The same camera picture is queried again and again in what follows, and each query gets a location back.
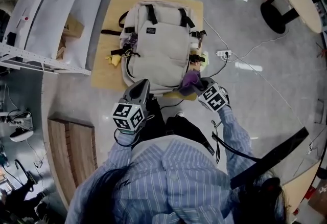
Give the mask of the wooden pallet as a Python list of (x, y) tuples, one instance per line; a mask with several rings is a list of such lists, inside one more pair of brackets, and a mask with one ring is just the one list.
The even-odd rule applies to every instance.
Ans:
[(62, 119), (48, 119), (50, 165), (66, 208), (77, 187), (98, 167), (95, 129)]

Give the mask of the purple cloth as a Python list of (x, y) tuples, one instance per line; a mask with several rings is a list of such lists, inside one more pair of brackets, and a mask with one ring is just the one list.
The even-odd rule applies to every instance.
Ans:
[(193, 94), (196, 89), (203, 89), (200, 72), (197, 70), (187, 71), (178, 87), (178, 91), (186, 97)]

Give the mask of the person's striped shirt torso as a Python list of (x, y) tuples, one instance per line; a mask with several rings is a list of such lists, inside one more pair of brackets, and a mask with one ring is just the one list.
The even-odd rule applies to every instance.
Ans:
[(195, 141), (144, 141), (127, 166), (105, 163), (77, 188), (65, 224), (235, 224), (230, 178), (241, 172), (220, 171)]

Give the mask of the person's right forearm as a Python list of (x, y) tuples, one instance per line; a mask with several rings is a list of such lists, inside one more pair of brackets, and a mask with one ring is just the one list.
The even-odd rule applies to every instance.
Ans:
[[(223, 107), (218, 111), (223, 124), (223, 140), (234, 150), (248, 156), (253, 156), (251, 140), (248, 132), (238, 123), (232, 109), (229, 106)], [(254, 161), (226, 150), (228, 171), (242, 172), (254, 164)]]

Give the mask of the beige backpack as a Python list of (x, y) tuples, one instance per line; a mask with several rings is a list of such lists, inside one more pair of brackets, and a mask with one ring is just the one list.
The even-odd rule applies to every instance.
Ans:
[(203, 62), (195, 54), (205, 30), (198, 30), (190, 6), (170, 1), (139, 1), (121, 15), (121, 31), (103, 29), (102, 34), (119, 37), (120, 46), (111, 55), (121, 58), (127, 86), (148, 79), (152, 94), (176, 91), (190, 64)]

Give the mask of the white headset device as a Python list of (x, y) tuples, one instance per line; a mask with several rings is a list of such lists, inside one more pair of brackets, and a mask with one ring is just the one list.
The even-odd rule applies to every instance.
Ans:
[(13, 142), (22, 142), (31, 137), (34, 134), (33, 130), (27, 130), (23, 128), (16, 128), (15, 132), (10, 134), (9, 138)]

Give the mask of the yellow item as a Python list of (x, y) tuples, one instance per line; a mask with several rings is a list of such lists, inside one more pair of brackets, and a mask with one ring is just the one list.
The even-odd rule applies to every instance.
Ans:
[(122, 56), (120, 55), (106, 56), (105, 60), (108, 62), (109, 65), (117, 67), (122, 60)]

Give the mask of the light wooden square table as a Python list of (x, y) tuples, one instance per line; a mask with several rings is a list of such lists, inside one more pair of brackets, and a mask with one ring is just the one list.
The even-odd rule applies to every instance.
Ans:
[[(135, 3), (147, 0), (111, 0), (102, 24), (103, 29), (120, 31), (119, 17)], [(192, 8), (195, 13), (197, 30), (203, 30), (203, 2), (198, 0), (151, 0), (169, 1)], [(91, 86), (123, 92), (127, 85), (123, 81), (121, 65), (114, 66), (106, 59), (112, 50), (119, 48), (119, 37), (101, 34), (96, 50), (94, 66), (91, 73)]]

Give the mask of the person's black trouser legs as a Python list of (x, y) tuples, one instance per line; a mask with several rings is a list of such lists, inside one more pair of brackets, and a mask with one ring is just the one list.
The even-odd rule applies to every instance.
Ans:
[(175, 115), (168, 117), (165, 121), (156, 99), (149, 100), (146, 108), (152, 118), (147, 120), (145, 127), (141, 129), (136, 144), (159, 137), (177, 135), (203, 145), (212, 155), (215, 153), (201, 130), (185, 117)]

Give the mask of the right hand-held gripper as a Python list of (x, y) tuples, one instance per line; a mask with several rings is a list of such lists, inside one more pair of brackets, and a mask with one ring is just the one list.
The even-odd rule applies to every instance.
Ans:
[(200, 81), (202, 84), (194, 84), (192, 85), (192, 88), (199, 97), (199, 102), (204, 107), (212, 112), (218, 112), (223, 107), (229, 105), (229, 101), (222, 88), (218, 86), (213, 78), (202, 77)]

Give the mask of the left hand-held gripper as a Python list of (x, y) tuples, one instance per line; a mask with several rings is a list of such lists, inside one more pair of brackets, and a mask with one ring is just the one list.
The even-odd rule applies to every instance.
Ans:
[(146, 125), (149, 112), (147, 102), (150, 94), (150, 81), (142, 79), (129, 86), (123, 98), (115, 103), (111, 117), (118, 130), (137, 133)]

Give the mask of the person's left forearm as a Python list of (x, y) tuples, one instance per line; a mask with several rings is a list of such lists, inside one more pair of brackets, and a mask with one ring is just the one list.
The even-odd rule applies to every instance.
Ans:
[(115, 143), (108, 153), (106, 166), (110, 169), (122, 168), (129, 164), (132, 147), (139, 140), (139, 133), (123, 133), (116, 130), (114, 133)]

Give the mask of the white metal rack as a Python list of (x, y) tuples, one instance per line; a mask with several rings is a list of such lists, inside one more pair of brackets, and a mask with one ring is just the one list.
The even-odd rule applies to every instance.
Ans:
[[(90, 75), (89, 43), (101, 0), (0, 0), (0, 68)], [(84, 25), (80, 38), (65, 37), (63, 59), (56, 60), (68, 15)]]

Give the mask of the light wooden desk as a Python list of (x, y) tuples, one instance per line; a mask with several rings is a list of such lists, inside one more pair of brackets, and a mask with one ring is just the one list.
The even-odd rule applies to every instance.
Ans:
[(321, 160), (315, 163), (311, 168), (300, 174), (298, 177), (283, 185), (283, 191), (286, 198), (287, 215), (290, 218), (303, 200), (306, 192), (311, 186), (316, 176)]

